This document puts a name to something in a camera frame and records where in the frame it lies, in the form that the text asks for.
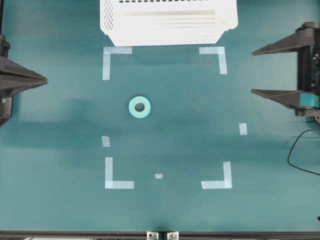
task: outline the teal table surface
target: teal table surface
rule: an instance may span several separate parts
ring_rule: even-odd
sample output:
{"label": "teal table surface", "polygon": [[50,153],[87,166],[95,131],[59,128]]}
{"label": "teal table surface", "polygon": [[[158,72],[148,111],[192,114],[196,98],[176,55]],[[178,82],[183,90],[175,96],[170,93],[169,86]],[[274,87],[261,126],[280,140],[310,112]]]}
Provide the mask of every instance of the teal table surface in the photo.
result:
{"label": "teal table surface", "polygon": [[[320,1],[239,0],[238,19],[214,45],[113,54],[105,81],[97,0],[7,0],[9,58],[49,84],[17,95],[0,128],[0,230],[320,231],[320,178],[287,164],[319,126],[251,94],[297,88],[295,53],[251,52],[320,21]],[[228,74],[199,47],[225,47]],[[143,119],[128,109],[140,95]],[[307,134],[292,162],[320,172],[319,144]],[[105,158],[134,189],[105,189]],[[232,188],[203,189],[224,162]]]}

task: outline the masking tape strip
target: masking tape strip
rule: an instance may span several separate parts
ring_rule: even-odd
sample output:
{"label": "masking tape strip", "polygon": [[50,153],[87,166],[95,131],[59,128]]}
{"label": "masking tape strip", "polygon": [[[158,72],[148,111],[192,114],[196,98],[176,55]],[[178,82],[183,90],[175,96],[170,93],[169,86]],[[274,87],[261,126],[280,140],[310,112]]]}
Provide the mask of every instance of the masking tape strip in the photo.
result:
{"label": "masking tape strip", "polygon": [[103,146],[104,148],[110,148],[110,147],[111,147],[110,137],[108,137],[108,136],[102,136],[102,137],[101,137],[101,140],[102,140],[102,146]]}
{"label": "masking tape strip", "polygon": [[154,178],[155,179],[163,179],[164,175],[162,173],[157,173],[157,174],[154,175]]}
{"label": "masking tape strip", "polygon": [[246,123],[239,123],[239,131],[241,136],[248,135],[248,129]]}
{"label": "masking tape strip", "polygon": [[104,47],[102,80],[110,80],[111,54],[132,54],[132,47]]}
{"label": "masking tape strip", "polygon": [[220,74],[228,74],[226,50],[224,46],[199,47],[199,54],[218,54]]}
{"label": "masking tape strip", "polygon": [[223,163],[223,181],[202,181],[203,189],[232,189],[231,162]]}
{"label": "masking tape strip", "polygon": [[106,189],[134,189],[134,181],[114,181],[113,158],[105,158],[105,188]]}

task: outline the black cable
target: black cable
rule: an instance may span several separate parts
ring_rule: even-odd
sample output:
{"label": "black cable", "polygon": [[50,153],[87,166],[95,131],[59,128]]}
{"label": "black cable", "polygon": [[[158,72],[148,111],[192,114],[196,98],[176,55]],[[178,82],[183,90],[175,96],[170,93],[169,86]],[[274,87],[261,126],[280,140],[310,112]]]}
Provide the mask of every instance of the black cable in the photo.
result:
{"label": "black cable", "polygon": [[299,169],[299,170],[301,170],[301,171],[304,171],[304,172],[307,172],[307,173],[310,173],[310,174],[314,174],[314,175],[320,176],[320,173],[303,169],[303,168],[301,168],[301,167],[298,167],[298,166],[293,165],[293,164],[290,162],[291,153],[292,153],[292,151],[294,150],[294,148],[295,148],[298,140],[302,137],[303,134],[308,133],[308,132],[309,132],[309,133],[310,133],[310,132],[320,132],[320,129],[310,129],[310,130],[305,130],[304,132],[302,132],[302,133],[297,137],[297,139],[295,140],[294,144],[292,145],[292,147],[291,147],[291,149],[290,149],[290,152],[289,152],[289,154],[288,154],[288,159],[287,159],[287,161],[288,161],[288,164],[289,164],[291,167],[294,167],[295,169]]}
{"label": "black cable", "polygon": [[5,0],[1,0],[1,3],[0,3],[0,34],[2,34],[2,20],[4,18],[4,5],[5,5]]}

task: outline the white plastic basket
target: white plastic basket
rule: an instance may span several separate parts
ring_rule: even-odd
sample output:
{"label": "white plastic basket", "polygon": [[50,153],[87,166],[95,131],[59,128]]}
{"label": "white plastic basket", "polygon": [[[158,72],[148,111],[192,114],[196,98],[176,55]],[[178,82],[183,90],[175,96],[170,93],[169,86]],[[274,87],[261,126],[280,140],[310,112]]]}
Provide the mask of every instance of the white plastic basket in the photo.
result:
{"label": "white plastic basket", "polygon": [[237,25],[237,0],[100,0],[100,28],[117,47],[215,44]]}

